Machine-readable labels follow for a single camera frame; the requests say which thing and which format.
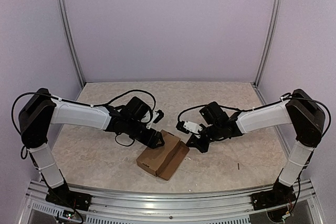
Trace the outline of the brown cardboard paper box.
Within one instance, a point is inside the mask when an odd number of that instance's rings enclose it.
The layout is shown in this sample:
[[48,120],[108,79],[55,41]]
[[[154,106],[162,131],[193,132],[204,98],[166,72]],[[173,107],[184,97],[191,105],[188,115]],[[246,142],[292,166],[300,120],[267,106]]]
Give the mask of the brown cardboard paper box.
[[145,172],[169,181],[174,175],[190,148],[170,132],[161,130],[165,144],[151,149],[147,147],[136,159],[136,164]]

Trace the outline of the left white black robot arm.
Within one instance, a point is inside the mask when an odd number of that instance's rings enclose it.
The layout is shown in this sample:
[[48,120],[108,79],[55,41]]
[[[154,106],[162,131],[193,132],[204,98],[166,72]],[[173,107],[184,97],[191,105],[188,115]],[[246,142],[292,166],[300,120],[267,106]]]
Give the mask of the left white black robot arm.
[[16,130],[41,173],[49,194],[64,206],[73,201],[74,195],[47,144],[50,125],[76,125],[116,135],[126,134],[132,141],[151,149],[164,146],[162,133],[151,127],[164,117],[164,113],[156,111],[155,107],[138,97],[132,97],[125,105],[112,106],[112,101],[103,104],[70,101],[51,95],[46,88],[28,95],[31,98],[19,112]]

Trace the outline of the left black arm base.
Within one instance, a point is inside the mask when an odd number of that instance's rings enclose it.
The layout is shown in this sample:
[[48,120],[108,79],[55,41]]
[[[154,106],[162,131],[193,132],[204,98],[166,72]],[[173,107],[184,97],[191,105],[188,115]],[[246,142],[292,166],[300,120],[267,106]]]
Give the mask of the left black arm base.
[[69,189],[52,188],[48,190],[46,201],[75,210],[88,211],[92,196]]

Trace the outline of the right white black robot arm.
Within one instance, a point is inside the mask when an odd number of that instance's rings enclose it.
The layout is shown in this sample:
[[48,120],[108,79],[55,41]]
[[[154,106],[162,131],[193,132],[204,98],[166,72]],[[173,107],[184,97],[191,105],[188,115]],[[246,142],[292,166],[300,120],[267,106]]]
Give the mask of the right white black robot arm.
[[324,136],[326,115],[321,105],[301,89],[256,109],[235,109],[231,116],[217,102],[211,102],[200,107],[200,114],[206,125],[179,120],[176,128],[191,135],[186,144],[188,147],[206,153],[212,142],[240,137],[268,127],[291,124],[296,133],[296,143],[272,190],[268,192],[269,201],[273,205],[279,205],[292,193],[293,184],[308,166],[314,150]]

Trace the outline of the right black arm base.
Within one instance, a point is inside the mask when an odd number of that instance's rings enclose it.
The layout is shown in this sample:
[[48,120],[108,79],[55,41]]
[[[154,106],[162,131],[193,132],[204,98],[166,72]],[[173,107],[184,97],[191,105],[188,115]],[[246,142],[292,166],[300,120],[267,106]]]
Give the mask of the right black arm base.
[[296,196],[292,187],[271,189],[254,193],[251,195],[251,202],[254,210],[262,210],[277,207],[296,201]]

